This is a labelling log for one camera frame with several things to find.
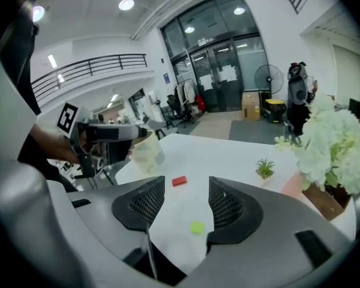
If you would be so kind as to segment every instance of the ceiling light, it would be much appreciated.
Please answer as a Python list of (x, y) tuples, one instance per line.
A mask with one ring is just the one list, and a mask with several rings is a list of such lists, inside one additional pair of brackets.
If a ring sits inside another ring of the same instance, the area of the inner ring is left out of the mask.
[(194, 31), (194, 27), (189, 26), (187, 29), (185, 29), (185, 33), (192, 33)]
[(233, 13), (234, 13), (235, 15), (244, 14), (244, 13), (245, 13), (245, 8), (244, 8), (244, 7), (238, 7), (238, 8), (236, 8), (236, 9), (233, 11)]
[(122, 0), (119, 3), (119, 9), (122, 11), (128, 11), (131, 8), (133, 8), (134, 6), (134, 1), (133, 0)]
[(48, 56), (48, 60), (50, 62), (50, 64), (52, 65), (53, 68), (56, 68), (58, 65), (56, 64), (55, 58), (53, 57), (53, 55), (49, 55)]
[(62, 77), (62, 75), (58, 75), (58, 78), (59, 78), (59, 81), (60, 81), (60, 83), (63, 83), (64, 82), (64, 78)]
[(39, 21), (41, 18), (43, 18), (45, 10), (43, 7), (41, 7), (40, 5), (37, 5), (35, 7), (33, 7), (32, 9), (32, 21), (33, 22), (37, 22)]

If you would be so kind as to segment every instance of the window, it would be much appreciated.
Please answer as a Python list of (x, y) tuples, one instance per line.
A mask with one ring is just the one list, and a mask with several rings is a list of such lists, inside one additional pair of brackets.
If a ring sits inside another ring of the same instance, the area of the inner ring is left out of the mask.
[(203, 38), (209, 39), (228, 32), (218, 8), (208, 1), (179, 17), (189, 46), (196, 45)]
[(194, 81), (191, 61), (188, 58), (176, 63), (174, 68), (178, 82), (182, 82), (187, 79), (192, 79)]
[(263, 43), (260, 37), (245, 38), (235, 41), (238, 53), (242, 81), (245, 91), (267, 89), (265, 86), (257, 86), (254, 75), (260, 66), (267, 64)]
[(229, 31), (255, 28), (256, 24), (243, 0), (216, 0)]
[(175, 56), (185, 50), (184, 38), (181, 34), (178, 21), (175, 20), (164, 28), (166, 36), (167, 47), (169, 48), (170, 56)]

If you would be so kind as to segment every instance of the succulent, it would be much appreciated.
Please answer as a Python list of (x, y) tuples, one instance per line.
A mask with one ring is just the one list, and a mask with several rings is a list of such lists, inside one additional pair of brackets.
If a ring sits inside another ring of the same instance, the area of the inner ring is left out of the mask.
[(261, 178), (267, 179), (273, 175), (274, 166), (275, 163), (273, 161), (268, 159), (260, 159), (258, 162), (256, 162), (256, 173), (259, 174)]

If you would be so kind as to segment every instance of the white table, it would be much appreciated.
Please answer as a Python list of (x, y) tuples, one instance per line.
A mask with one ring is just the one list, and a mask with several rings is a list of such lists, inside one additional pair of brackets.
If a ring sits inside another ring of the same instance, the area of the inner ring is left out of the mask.
[[(182, 134), (166, 136), (160, 140), (160, 145), (166, 155), (163, 174), (166, 177), (165, 201), (149, 232), (155, 246), (186, 274), (205, 258), (206, 237), (214, 229), (213, 215), (208, 205), (209, 176), (259, 187), (261, 179), (255, 173), (255, 162), (268, 158), (275, 162), (275, 173), (265, 188), (280, 192), (297, 171), (296, 157), (291, 152), (276, 150), (273, 145)], [(188, 182), (173, 187), (172, 179), (182, 175), (187, 177)], [(131, 161), (115, 177), (118, 184), (124, 184), (146, 176)], [(301, 200), (316, 210), (303, 195)], [(190, 232), (193, 221), (205, 224), (204, 235), (195, 236)], [(353, 201), (332, 223), (349, 239), (355, 238)]]

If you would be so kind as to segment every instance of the glass door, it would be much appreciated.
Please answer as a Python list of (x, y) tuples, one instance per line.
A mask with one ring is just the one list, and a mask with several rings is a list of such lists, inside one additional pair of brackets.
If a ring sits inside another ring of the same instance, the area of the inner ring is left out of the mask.
[(207, 111), (240, 110), (243, 84), (232, 42), (211, 46), (191, 58)]

